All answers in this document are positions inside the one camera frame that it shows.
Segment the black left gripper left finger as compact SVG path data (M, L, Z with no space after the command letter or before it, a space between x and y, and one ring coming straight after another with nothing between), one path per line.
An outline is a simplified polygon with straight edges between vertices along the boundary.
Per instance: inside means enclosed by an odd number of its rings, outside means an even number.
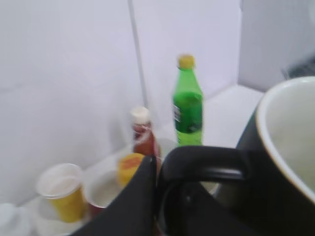
M157 162L145 156L127 186L73 236L151 236L155 224Z

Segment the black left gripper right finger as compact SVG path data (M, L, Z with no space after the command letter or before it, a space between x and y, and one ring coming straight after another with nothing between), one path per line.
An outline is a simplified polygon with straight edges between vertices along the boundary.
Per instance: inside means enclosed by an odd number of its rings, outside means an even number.
M254 236L199 183L183 183L167 196L168 236Z

